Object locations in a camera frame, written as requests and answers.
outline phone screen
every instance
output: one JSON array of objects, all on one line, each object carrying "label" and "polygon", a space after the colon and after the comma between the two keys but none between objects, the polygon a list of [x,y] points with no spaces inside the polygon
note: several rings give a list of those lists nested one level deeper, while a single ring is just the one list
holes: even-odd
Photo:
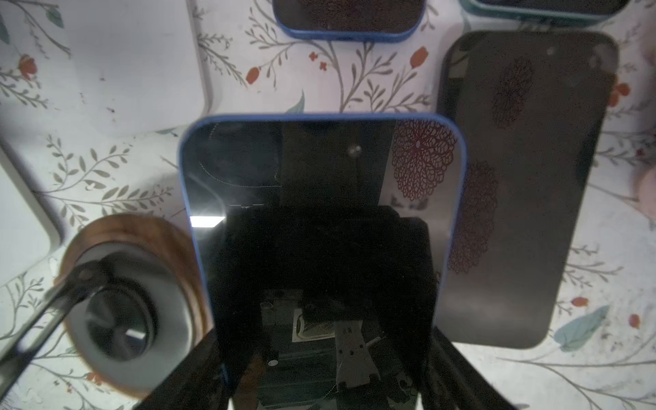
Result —
[{"label": "phone screen", "polygon": [[479,0],[493,6],[521,7],[523,9],[553,10],[570,13],[607,16],[620,11],[628,0]]},{"label": "phone screen", "polygon": [[425,0],[274,0],[292,30],[404,33],[417,25]]},{"label": "phone screen", "polygon": [[588,32],[478,32],[444,62],[438,111],[468,166],[436,307],[451,340],[542,341],[617,68]]},{"label": "phone screen", "polygon": [[464,151],[438,116],[412,116],[221,121],[188,137],[228,388],[266,408],[415,408]]}]

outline branch print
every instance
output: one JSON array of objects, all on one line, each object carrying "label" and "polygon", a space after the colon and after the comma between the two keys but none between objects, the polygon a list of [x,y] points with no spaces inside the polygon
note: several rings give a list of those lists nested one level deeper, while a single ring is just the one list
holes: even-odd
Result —
[{"label": "branch print", "polygon": [[[42,15],[55,26],[59,28],[64,28],[64,22],[62,20],[62,15],[59,11],[59,6],[52,3],[44,3],[42,1],[32,1],[32,0],[0,0],[6,1],[9,4],[12,4],[18,7],[24,16],[24,22],[30,28],[30,35],[34,39],[35,46],[45,58],[48,58],[48,55],[43,47],[41,42],[41,36],[44,36],[51,44],[55,47],[66,53],[67,56],[71,56],[71,49],[67,46],[61,44],[59,41],[52,38],[44,26],[36,19],[35,14],[37,11],[43,13]],[[10,44],[10,34],[7,31],[7,27],[0,16],[0,40],[4,41],[6,44]]]},{"label": "branch print", "polygon": [[[374,43],[363,43],[362,48],[356,50],[357,63],[350,65],[349,75],[342,72],[340,67],[339,56],[331,41],[314,41],[289,39],[283,34],[278,23],[260,6],[258,0],[253,0],[254,7],[250,8],[249,21],[251,27],[245,30],[246,36],[250,38],[250,44],[256,45],[260,50],[275,50],[273,57],[267,59],[259,66],[249,70],[247,81],[254,83],[264,73],[266,78],[273,77],[273,86],[277,86],[277,69],[282,67],[283,61],[289,59],[289,50],[293,47],[304,45],[311,52],[308,54],[312,62],[317,61],[319,71],[327,71],[329,68],[337,74],[340,89],[339,112],[343,112],[351,103],[365,103],[363,97],[369,99],[369,109],[372,112],[394,111],[394,112],[415,112],[419,107],[430,105],[430,96],[427,94],[418,94],[410,92],[402,98],[397,98],[401,89],[417,75],[416,69],[423,64],[428,56],[426,47],[421,47],[415,51],[409,62],[409,67],[404,66],[401,73],[397,73],[394,83],[390,90],[381,85],[376,85],[375,81],[384,76],[394,74],[394,68],[391,68],[392,61],[396,57],[396,52],[388,56],[374,54]],[[434,14],[433,11],[426,12],[426,15]],[[427,20],[431,29],[434,28],[432,23]],[[361,86],[366,82],[368,89],[362,91],[363,96],[359,96]]]},{"label": "branch print", "polygon": [[11,327],[0,335],[0,341],[14,337],[20,329],[18,313],[23,310],[33,312],[41,303],[40,294],[43,292],[43,277],[26,280],[26,272],[14,277],[2,286],[11,301]]},{"label": "branch print", "polygon": [[[583,329],[583,331],[588,331],[594,333],[598,328],[601,321],[605,316],[593,316],[594,312],[589,315],[585,315],[581,318],[574,319],[570,323],[574,323],[578,320],[577,325]],[[600,386],[597,388],[591,388],[585,386],[582,383],[572,380],[570,377],[565,375],[562,369],[574,368],[574,369],[622,369],[626,367],[638,367],[638,366],[654,366],[656,365],[656,359],[647,359],[647,360],[632,360],[638,354],[643,354],[649,351],[649,346],[652,344],[656,338],[656,333],[653,333],[649,336],[643,343],[641,343],[633,352],[629,353],[627,356],[614,360],[614,361],[603,361],[601,363],[552,363],[545,362],[543,359],[546,356],[541,356],[535,359],[527,360],[517,360],[517,359],[508,359],[508,358],[499,358],[503,361],[510,361],[513,363],[522,363],[526,365],[531,365],[539,367],[541,369],[550,371],[551,373],[559,376],[563,381],[575,389],[587,402],[591,410],[604,410],[602,405],[599,402],[599,398],[609,398],[615,400],[618,404],[621,404],[624,409],[627,410],[636,410],[636,404],[648,405],[650,407],[656,407],[656,392],[648,392],[642,396],[628,396],[621,393],[617,393],[616,389],[623,386]]]},{"label": "branch print", "polygon": [[601,135],[612,136],[620,148],[628,144],[631,148],[650,148],[656,142],[656,125],[642,131],[601,131]]},{"label": "branch print", "polygon": [[200,33],[196,37],[196,41],[203,61],[209,61],[219,74],[223,75],[226,73],[228,77],[233,77],[239,84],[243,86],[247,85],[241,75],[241,71],[237,70],[237,66],[229,61],[230,57],[223,53],[230,48],[232,39],[224,35]]},{"label": "branch print", "polygon": [[[112,146],[105,156],[99,156],[91,148],[89,156],[67,153],[62,146],[61,138],[56,140],[48,136],[46,148],[57,158],[57,170],[53,171],[54,188],[45,191],[35,191],[35,194],[59,202],[59,215],[68,221],[71,227],[81,230],[91,219],[87,216],[90,206],[100,210],[103,216],[123,212],[140,212],[152,215],[161,206],[166,197],[172,196],[173,187],[153,186],[152,189],[131,188],[129,184],[111,187],[111,171],[126,164],[130,148],[121,151]],[[83,188],[86,191],[102,193],[98,201],[76,199],[63,194],[72,188]]]},{"label": "branch print", "polygon": [[[572,247],[569,249],[569,252],[570,257],[565,263],[562,282],[578,286],[581,289],[592,287],[593,279],[600,279],[608,283],[610,277],[619,275],[624,269],[624,266],[609,268],[605,262],[598,260],[596,257],[599,253],[599,248],[592,250],[588,248],[588,245],[583,245],[582,247]],[[572,261],[572,254],[583,257],[584,259],[594,256],[595,259],[592,262],[574,263]]]},{"label": "branch print", "polygon": [[16,68],[3,70],[0,68],[0,90],[8,98],[16,98],[23,105],[34,108],[48,108],[48,100],[41,97],[37,90],[41,89],[41,83],[36,77],[37,66],[34,59],[26,54],[22,55]]}]

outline dark phone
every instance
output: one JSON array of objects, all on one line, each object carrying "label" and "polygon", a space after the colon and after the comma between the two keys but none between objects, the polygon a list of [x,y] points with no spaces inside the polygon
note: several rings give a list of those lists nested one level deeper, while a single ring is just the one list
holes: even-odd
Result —
[{"label": "dark phone", "polygon": [[517,7],[519,9],[552,10],[563,13],[609,16],[620,11],[628,0],[478,0],[491,6]]},{"label": "dark phone", "polygon": [[588,32],[488,32],[445,58],[438,112],[469,162],[436,306],[451,340],[529,348],[544,338],[617,68]]},{"label": "dark phone", "polygon": [[402,34],[421,19],[425,0],[274,0],[276,18],[292,31]]},{"label": "dark phone", "polygon": [[417,113],[192,125],[180,172],[215,329],[139,408],[389,410],[421,391],[427,409],[511,409],[432,327],[461,139]]}]

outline blue phone case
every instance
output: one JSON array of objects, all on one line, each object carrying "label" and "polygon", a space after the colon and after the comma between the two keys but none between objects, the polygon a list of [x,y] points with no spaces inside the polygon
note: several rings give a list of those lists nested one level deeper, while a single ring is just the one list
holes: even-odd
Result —
[{"label": "blue phone case", "polygon": [[614,14],[586,14],[563,12],[544,9],[527,9],[523,7],[497,6],[482,3],[478,0],[459,0],[467,12],[478,16],[514,18],[516,20],[531,20],[541,24],[553,23],[563,26],[585,27],[611,18]]},{"label": "blue phone case", "polygon": [[[183,162],[183,149],[190,137],[198,129],[217,122],[225,121],[384,121],[384,120],[408,120],[408,119],[429,119],[441,124],[448,126],[458,139],[458,143],[461,147],[461,169],[460,169],[460,180],[461,186],[459,188],[459,193],[457,195],[456,209],[459,206],[460,196],[462,195],[462,182],[464,180],[465,170],[467,168],[467,146],[465,139],[462,137],[462,134],[458,127],[452,122],[452,120],[436,113],[353,113],[353,114],[228,114],[228,115],[214,115],[211,117],[202,118],[195,123],[191,124],[189,128],[184,133],[182,140],[180,141],[180,147],[178,149],[178,166],[179,166],[179,177],[180,183],[182,185],[182,197],[184,198],[184,204],[187,209],[191,209],[189,197],[187,194],[187,187],[184,181],[184,162]],[[455,228],[455,218],[451,225],[450,231],[453,232]],[[194,250],[196,252],[196,260],[198,261],[198,266],[201,271],[201,277],[203,280],[203,285],[207,289],[206,273],[203,267],[203,263],[200,258],[200,250],[198,247],[198,242],[196,237],[192,235],[194,241]],[[443,272],[446,272],[447,261],[444,261],[444,266],[442,268]]]},{"label": "blue phone case", "polygon": [[276,6],[274,3],[274,16],[276,17],[276,22],[280,25],[280,28],[287,34],[289,37],[294,37],[295,39],[301,40],[324,40],[324,41],[373,41],[376,43],[400,43],[401,41],[407,39],[415,32],[421,23],[421,19],[424,18],[424,13],[426,12],[426,1],[424,0],[424,11],[421,13],[417,19],[417,23],[407,31],[402,33],[381,33],[377,31],[314,31],[314,30],[296,30],[290,27],[287,27],[283,22],[278,18],[278,13],[276,11]]}]

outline black phone screen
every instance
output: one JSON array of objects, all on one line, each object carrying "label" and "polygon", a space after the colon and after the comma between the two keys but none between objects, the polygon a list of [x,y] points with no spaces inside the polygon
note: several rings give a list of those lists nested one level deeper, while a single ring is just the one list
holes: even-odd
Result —
[{"label": "black phone screen", "polygon": [[415,407],[464,152],[436,115],[391,118],[219,118],[181,147],[233,400]]},{"label": "black phone screen", "polygon": [[292,30],[404,33],[425,0],[274,0],[277,19]]},{"label": "black phone screen", "polygon": [[451,340],[544,338],[617,68],[590,32],[474,32],[445,58],[438,112],[468,167],[436,307]]},{"label": "black phone screen", "polygon": [[493,6],[553,10],[607,16],[620,11],[628,0],[479,0]]}]

